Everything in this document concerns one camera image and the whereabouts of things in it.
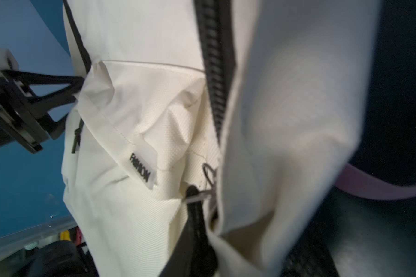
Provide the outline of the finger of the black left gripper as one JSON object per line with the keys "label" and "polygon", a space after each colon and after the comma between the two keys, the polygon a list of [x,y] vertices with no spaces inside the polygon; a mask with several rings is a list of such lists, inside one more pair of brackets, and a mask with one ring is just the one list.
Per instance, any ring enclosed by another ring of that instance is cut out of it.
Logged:
{"label": "finger of the black left gripper", "polygon": [[49,112],[76,101],[84,78],[53,76],[17,70],[1,71],[11,84],[12,107],[36,136],[36,140],[56,140],[65,130],[66,116],[54,119]]}

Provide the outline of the beige and navy backpack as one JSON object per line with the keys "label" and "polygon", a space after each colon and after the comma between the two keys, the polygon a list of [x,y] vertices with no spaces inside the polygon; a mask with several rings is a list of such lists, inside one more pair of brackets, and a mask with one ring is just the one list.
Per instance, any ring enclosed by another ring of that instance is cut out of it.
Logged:
{"label": "beige and navy backpack", "polygon": [[213,277],[280,277],[360,142],[380,1],[65,1],[63,200],[101,277],[157,277],[202,192]]}

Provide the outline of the pink backpack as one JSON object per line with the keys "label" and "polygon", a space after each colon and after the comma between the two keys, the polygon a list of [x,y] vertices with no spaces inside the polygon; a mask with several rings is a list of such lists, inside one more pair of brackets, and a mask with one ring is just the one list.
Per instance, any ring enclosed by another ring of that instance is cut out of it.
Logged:
{"label": "pink backpack", "polygon": [[334,187],[351,196],[377,201],[398,201],[416,198],[416,184],[399,186],[381,180],[347,164],[336,178]]}

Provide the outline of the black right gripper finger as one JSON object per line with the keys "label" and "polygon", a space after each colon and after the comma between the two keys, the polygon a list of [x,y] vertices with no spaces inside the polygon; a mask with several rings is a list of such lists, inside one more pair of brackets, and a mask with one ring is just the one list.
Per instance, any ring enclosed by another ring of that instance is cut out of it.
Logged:
{"label": "black right gripper finger", "polygon": [[212,277],[218,269],[218,261],[206,233],[202,192],[191,185],[184,200],[188,218],[160,276]]}

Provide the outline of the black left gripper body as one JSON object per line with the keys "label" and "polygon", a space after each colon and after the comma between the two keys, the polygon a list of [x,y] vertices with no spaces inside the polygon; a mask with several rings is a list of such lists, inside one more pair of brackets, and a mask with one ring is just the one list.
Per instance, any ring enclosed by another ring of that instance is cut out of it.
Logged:
{"label": "black left gripper body", "polygon": [[44,131],[23,104],[14,82],[0,77],[0,147],[17,142],[32,154],[43,150]]}

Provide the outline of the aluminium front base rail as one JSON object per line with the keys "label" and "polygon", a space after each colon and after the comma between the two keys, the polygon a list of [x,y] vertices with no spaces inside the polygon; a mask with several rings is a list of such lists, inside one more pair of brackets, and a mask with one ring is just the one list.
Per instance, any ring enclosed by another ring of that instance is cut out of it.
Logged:
{"label": "aluminium front base rail", "polygon": [[47,223],[0,237],[0,261],[24,248],[25,245],[73,227],[77,227],[76,221],[72,216],[66,216],[58,219],[53,218]]}

